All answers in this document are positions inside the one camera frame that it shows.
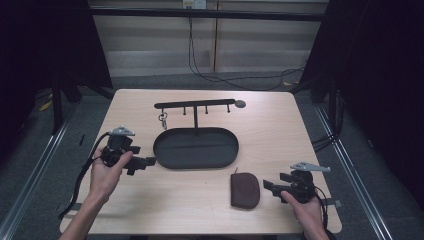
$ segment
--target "black tray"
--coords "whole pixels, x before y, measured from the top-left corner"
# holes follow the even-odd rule
[[[170,169],[222,168],[237,157],[237,137],[224,128],[174,128],[161,133],[153,151]]]

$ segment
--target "horizontal bar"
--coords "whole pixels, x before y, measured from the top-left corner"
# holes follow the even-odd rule
[[[168,9],[168,8],[122,8],[122,7],[90,7],[90,8],[37,8],[39,13],[71,13],[91,14],[99,16],[148,16],[148,17],[190,17],[190,18],[227,18],[321,22],[326,16],[317,13],[284,13],[284,12],[252,12],[203,9]]]
[[[156,109],[165,108],[180,108],[180,107],[199,107],[199,106],[216,106],[216,105],[230,105],[234,104],[234,99],[218,99],[218,100],[201,100],[201,101],[185,101],[185,102],[169,102],[169,103],[156,103]]]

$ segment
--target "light wood tabletop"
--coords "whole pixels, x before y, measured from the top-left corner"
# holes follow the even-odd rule
[[[318,164],[311,141],[292,94],[248,91],[131,90],[116,92],[99,136],[124,125],[134,131],[134,146],[140,157],[151,157],[153,143],[164,129],[155,103],[232,98],[243,100],[246,107],[210,106],[208,114],[198,109],[199,127],[221,127],[233,132],[239,142],[236,160],[227,167],[203,170],[171,170],[159,163],[138,170],[134,176],[124,173],[95,220],[91,234],[285,234],[302,232],[292,208],[262,187],[266,179],[288,185],[279,173],[290,173],[290,165],[304,161]],[[171,128],[193,127],[193,110],[166,109]],[[99,146],[106,146],[104,139]],[[230,176],[249,172],[260,185],[260,201],[252,210],[230,204]],[[314,183],[327,197],[323,173],[313,172]],[[80,189],[78,203],[88,194],[90,171]],[[61,231],[75,215],[69,212],[62,220]],[[341,231],[334,206],[328,208],[328,229]]]

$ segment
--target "leather pouch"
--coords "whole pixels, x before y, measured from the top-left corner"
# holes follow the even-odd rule
[[[251,173],[231,174],[231,206],[252,209],[260,199],[259,182]]]

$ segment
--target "electrical outlet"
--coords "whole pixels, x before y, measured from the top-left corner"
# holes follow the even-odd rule
[[[195,0],[194,1],[195,9],[206,9],[206,0]]]
[[[194,9],[194,0],[183,0],[184,9]]]

